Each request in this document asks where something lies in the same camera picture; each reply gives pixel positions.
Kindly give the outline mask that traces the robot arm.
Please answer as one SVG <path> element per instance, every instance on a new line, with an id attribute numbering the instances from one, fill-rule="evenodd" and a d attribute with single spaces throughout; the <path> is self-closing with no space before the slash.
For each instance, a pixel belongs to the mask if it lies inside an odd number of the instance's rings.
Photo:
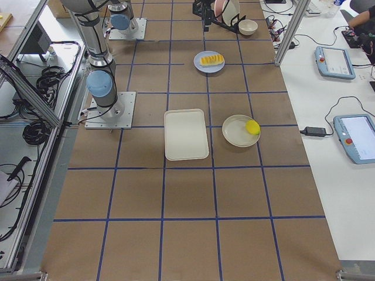
<path id="1" fill-rule="evenodd" d="M 62 1 L 62 5 L 76 21 L 89 53 L 91 73 L 86 86 L 96 102 L 98 115 L 106 121 L 114 120 L 124 112 L 124 106 L 118 100 L 116 63 L 103 34 L 100 9 L 107 6 L 112 26 L 129 32 L 134 18 L 131 4 L 128 1 Z"/>
<path id="2" fill-rule="evenodd" d="M 110 11 L 110 22 L 114 29 L 123 34 L 131 34 L 138 30 L 138 24 L 134 18 L 131 1 L 110 1 L 107 6 Z"/>

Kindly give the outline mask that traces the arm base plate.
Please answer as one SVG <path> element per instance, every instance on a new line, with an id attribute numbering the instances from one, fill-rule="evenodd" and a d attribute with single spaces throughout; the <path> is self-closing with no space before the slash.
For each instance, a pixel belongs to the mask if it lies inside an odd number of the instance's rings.
<path id="1" fill-rule="evenodd" d="M 131 129 L 134 116 L 136 92 L 118 92 L 117 102 L 111 109 L 98 107 L 94 98 L 84 127 L 86 129 Z"/>
<path id="2" fill-rule="evenodd" d="M 147 18 L 125 19 L 122 23 L 111 21 L 110 41 L 136 41 L 144 40 Z"/>

